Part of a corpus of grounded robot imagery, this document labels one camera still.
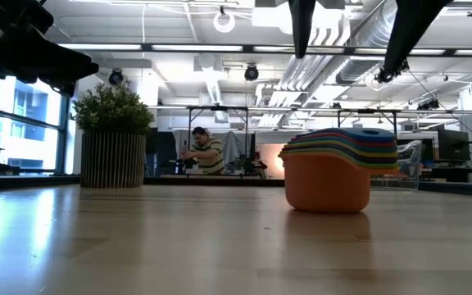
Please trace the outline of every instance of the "orange cup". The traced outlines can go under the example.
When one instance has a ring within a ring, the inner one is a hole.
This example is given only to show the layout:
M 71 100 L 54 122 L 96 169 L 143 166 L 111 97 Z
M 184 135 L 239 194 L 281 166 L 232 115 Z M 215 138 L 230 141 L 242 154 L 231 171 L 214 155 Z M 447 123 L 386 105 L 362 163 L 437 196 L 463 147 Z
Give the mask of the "orange cup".
M 297 210 L 357 213 L 369 204 L 370 175 L 395 170 L 365 169 L 334 154 L 282 154 L 285 196 Z

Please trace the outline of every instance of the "green shrub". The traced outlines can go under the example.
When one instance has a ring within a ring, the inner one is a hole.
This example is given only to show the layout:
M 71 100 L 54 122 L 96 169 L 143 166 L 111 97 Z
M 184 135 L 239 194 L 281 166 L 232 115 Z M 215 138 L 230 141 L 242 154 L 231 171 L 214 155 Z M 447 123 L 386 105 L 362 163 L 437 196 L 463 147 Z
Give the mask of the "green shrub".
M 154 122 L 154 115 L 130 90 L 128 82 L 98 84 L 74 103 L 74 110 L 76 115 L 70 118 L 84 131 L 146 135 Z

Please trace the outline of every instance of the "glass window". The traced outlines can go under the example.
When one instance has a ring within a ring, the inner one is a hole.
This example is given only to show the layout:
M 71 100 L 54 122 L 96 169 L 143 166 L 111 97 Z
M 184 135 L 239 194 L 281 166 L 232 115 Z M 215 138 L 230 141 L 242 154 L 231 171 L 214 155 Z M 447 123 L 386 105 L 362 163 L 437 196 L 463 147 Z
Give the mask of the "glass window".
M 0 111 L 59 125 L 61 96 L 38 81 L 24 84 L 14 77 L 0 80 Z
M 0 163 L 55 169 L 57 130 L 0 117 Z

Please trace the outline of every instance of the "potted plant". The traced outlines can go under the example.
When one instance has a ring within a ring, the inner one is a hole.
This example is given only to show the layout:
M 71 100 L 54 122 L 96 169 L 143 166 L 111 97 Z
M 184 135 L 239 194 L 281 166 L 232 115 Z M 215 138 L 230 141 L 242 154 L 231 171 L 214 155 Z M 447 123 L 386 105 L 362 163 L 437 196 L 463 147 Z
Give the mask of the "potted plant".
M 81 186 L 132 188 L 143 184 L 145 136 L 154 115 L 130 90 L 128 82 L 99 84 L 74 103 L 76 121 L 84 131 Z

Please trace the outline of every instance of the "striped shirt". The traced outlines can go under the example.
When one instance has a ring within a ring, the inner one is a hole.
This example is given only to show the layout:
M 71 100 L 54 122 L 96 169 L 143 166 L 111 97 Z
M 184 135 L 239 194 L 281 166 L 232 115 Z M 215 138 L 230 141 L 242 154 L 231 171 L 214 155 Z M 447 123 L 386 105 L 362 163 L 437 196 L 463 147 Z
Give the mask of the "striped shirt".
M 215 137 L 209 136 L 209 141 L 207 141 L 202 146 L 198 146 L 197 143 L 193 144 L 191 147 L 191 152 L 208 152 L 215 150 L 218 152 L 216 157 L 212 159 L 196 159 L 199 163 L 199 168 L 203 170 L 204 173 L 210 175 L 218 175 L 225 168 L 223 162 L 223 146 L 221 141 Z

